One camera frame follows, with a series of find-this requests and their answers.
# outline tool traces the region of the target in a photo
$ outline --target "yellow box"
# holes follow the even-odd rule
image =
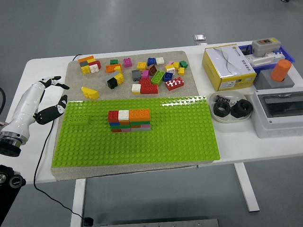
[[[202,65],[215,91],[250,87],[257,75],[236,44],[206,48]]]

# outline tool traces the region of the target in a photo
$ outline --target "red lego brick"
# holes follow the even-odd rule
[[[158,94],[158,85],[157,84],[141,84],[141,94]]]
[[[95,65],[95,64],[97,64],[97,65],[98,65],[98,68],[99,68],[99,69],[101,68],[101,63],[100,63],[100,61],[99,61],[99,60],[97,60],[97,61],[93,61],[93,62],[90,62],[90,63],[89,63],[89,65]]]
[[[178,88],[178,87],[181,87],[181,86],[183,86],[183,85],[184,85],[184,81],[182,80],[181,77],[178,77],[178,78],[176,78],[176,79],[172,79],[172,80],[167,81],[167,82],[165,83],[165,86],[167,87],[167,89],[168,89],[169,91],[171,91],[171,90],[173,90],[173,89],[176,89],[176,88]]]
[[[139,80],[139,84],[152,84],[150,78],[142,78]]]
[[[108,122],[119,122],[118,114],[119,114],[118,110],[108,111],[108,117],[107,117]]]

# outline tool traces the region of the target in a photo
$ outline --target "gray base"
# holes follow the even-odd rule
[[[257,90],[293,87],[294,82],[287,74],[282,82],[274,81],[270,75],[273,70],[262,70],[254,81]]]

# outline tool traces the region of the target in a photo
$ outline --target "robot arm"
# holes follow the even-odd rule
[[[46,124],[64,112],[67,104],[67,96],[64,95],[59,103],[37,113],[39,104],[43,98],[45,89],[51,85],[69,89],[61,84],[61,77],[42,79],[34,83],[21,97],[10,123],[5,124],[0,131],[0,154],[17,157],[21,150],[20,146],[26,144],[29,138],[29,126],[37,121]]]

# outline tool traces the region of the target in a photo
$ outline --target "black hex nut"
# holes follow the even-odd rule
[[[218,117],[226,117],[231,111],[231,107],[228,102],[219,101],[214,104],[214,114]]]
[[[245,117],[250,114],[253,109],[249,101],[241,99],[231,108],[231,115],[235,118]]]

